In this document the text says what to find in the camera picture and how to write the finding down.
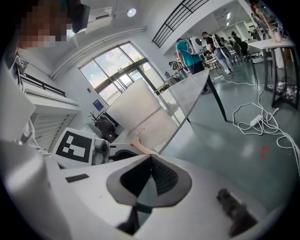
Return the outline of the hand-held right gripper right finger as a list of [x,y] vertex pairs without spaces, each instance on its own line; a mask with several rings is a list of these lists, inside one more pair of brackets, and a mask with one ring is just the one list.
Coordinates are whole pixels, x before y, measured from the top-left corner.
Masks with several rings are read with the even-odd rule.
[[258,200],[223,176],[187,161],[166,156],[162,158],[188,172],[192,187],[176,206],[153,209],[135,233],[136,239],[228,240],[232,222],[216,198],[223,188],[245,203],[257,220],[267,216],[266,208]]

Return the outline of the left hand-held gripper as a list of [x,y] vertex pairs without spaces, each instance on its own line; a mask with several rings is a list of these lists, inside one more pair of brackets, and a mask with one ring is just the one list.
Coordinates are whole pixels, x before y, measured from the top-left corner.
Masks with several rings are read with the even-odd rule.
[[141,154],[125,143],[109,143],[94,133],[66,128],[52,151],[52,158],[62,168],[101,165]]

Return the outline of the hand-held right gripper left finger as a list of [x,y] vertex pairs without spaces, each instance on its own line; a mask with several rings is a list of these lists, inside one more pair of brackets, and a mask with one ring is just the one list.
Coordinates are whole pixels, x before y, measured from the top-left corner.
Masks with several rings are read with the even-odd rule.
[[136,221],[131,204],[118,203],[108,191],[106,181],[117,170],[144,162],[139,155],[117,162],[83,168],[60,169],[50,158],[46,160],[52,194],[61,217],[54,240],[151,240],[153,229],[148,219],[135,233],[129,227]]

